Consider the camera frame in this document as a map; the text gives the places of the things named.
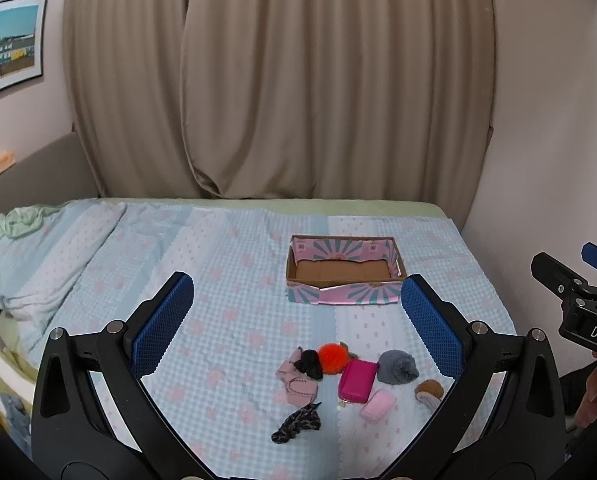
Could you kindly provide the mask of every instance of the metal screw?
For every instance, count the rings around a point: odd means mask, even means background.
[[[53,339],[54,341],[56,341],[56,339],[61,339],[64,333],[65,330],[62,328],[55,328],[52,330],[52,332],[50,332],[50,339]]]
[[[117,334],[118,332],[123,330],[123,322],[119,321],[118,319],[111,321],[107,324],[106,328],[110,334]]]
[[[487,325],[482,321],[475,321],[472,323],[472,330],[479,335],[487,334]]]
[[[545,339],[545,332],[540,328],[535,328],[532,330],[532,337],[537,341],[543,341]]]

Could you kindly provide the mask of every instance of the bed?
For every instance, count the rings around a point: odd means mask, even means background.
[[[358,406],[338,405],[338,377],[328,376],[317,397],[321,430],[274,444],[270,435],[295,409],[274,374],[297,346],[343,341],[373,361],[386,349],[400,348],[416,359],[421,380],[451,386],[399,304],[290,303],[284,263],[293,234],[393,236],[408,274],[422,274],[467,320],[515,333],[460,233],[434,205],[100,200],[85,198],[87,193],[81,186],[70,198],[82,200],[48,214],[34,232],[0,238],[0,336],[38,366],[54,327],[70,334],[99,331],[113,319],[127,319],[175,270],[188,273],[194,305],[159,368],[143,382],[182,439],[224,478],[373,478],[428,420],[430,412],[415,401],[418,381],[387,386],[399,400],[397,408],[372,426],[358,417]],[[17,205],[62,202],[50,198]],[[501,381],[500,374],[493,377],[460,447],[478,438]],[[102,377],[94,382],[117,437],[135,446]]]

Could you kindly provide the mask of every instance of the headboard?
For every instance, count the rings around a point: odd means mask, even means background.
[[[98,189],[76,133],[55,140],[0,174],[0,213],[96,196]]]

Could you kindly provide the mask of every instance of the pink sponge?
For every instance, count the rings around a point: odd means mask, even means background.
[[[386,416],[396,403],[397,398],[387,390],[381,388],[376,391],[374,395],[371,396],[370,400],[368,400],[368,403],[361,408],[359,416],[363,420],[375,424],[380,421],[381,418]]]

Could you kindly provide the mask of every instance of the framed picture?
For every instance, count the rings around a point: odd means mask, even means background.
[[[47,0],[0,2],[0,91],[43,75]]]

